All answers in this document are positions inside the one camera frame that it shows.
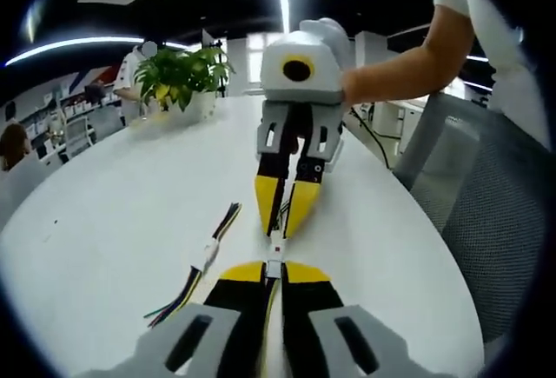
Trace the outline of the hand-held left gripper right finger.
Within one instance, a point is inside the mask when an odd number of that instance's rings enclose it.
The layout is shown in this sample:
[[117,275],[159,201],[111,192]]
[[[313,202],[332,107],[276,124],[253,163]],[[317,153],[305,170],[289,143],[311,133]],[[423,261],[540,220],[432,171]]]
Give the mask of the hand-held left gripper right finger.
[[320,269],[286,262],[283,342],[293,377],[433,377],[405,340],[359,305],[346,305]]

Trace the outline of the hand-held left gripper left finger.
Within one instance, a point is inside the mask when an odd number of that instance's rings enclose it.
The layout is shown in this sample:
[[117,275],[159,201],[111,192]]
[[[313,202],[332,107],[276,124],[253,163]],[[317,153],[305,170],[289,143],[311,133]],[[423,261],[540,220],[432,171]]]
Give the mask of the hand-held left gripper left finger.
[[229,269],[203,304],[190,302],[143,334],[135,352],[86,377],[253,377],[266,316],[263,263]]

